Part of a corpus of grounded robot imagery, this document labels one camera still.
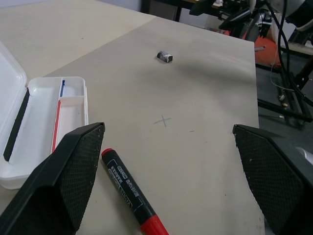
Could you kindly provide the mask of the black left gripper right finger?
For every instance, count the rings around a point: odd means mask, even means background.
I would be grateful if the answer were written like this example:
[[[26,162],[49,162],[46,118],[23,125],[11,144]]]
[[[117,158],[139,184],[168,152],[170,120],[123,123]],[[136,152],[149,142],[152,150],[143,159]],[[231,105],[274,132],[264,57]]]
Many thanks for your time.
[[[233,127],[249,188],[276,235],[313,235],[313,164],[286,138]]]

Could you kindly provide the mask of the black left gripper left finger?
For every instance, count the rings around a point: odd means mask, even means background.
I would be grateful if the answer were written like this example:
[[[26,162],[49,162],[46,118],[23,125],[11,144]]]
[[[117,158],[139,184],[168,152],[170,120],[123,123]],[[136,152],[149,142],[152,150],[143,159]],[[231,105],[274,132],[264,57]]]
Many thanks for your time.
[[[105,125],[67,133],[0,215],[0,235],[75,235],[95,182]]]

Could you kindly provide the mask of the white plastic pencil case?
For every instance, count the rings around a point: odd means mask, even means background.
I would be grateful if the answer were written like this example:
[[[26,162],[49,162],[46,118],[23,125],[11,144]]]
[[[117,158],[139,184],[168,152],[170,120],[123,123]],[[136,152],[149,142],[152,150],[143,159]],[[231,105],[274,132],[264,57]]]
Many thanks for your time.
[[[83,78],[27,80],[0,42],[0,186],[19,189],[65,134],[88,123]]]

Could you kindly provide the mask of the black red whiteboard marker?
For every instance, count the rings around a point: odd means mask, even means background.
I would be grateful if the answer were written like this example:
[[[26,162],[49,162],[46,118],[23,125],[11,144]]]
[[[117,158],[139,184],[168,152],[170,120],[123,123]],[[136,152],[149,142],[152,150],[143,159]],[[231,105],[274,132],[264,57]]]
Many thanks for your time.
[[[141,232],[145,235],[169,235],[117,152],[108,148],[102,152],[101,158],[117,191],[140,225]]]

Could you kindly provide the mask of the orange rounded object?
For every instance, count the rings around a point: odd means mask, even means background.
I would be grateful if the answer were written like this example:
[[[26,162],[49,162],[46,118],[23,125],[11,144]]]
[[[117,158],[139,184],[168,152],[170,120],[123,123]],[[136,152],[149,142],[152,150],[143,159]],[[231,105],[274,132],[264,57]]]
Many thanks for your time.
[[[281,68],[275,41],[269,38],[258,37],[254,47],[256,63]]]

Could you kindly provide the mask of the small grey worn eraser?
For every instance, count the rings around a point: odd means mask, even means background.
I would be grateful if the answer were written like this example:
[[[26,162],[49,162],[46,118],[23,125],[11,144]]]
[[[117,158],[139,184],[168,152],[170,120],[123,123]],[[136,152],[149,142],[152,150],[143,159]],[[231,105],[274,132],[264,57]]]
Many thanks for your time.
[[[160,51],[156,57],[165,63],[171,63],[173,61],[173,55],[165,51]]]

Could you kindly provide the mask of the black machine equipment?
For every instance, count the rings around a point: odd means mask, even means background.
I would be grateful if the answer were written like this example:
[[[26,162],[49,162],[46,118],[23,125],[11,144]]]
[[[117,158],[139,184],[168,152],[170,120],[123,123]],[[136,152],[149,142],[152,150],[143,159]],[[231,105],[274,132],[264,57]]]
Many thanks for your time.
[[[266,37],[272,25],[272,15],[264,5],[265,0],[198,0],[189,14],[216,16],[222,21],[219,30],[255,42],[258,37]]]

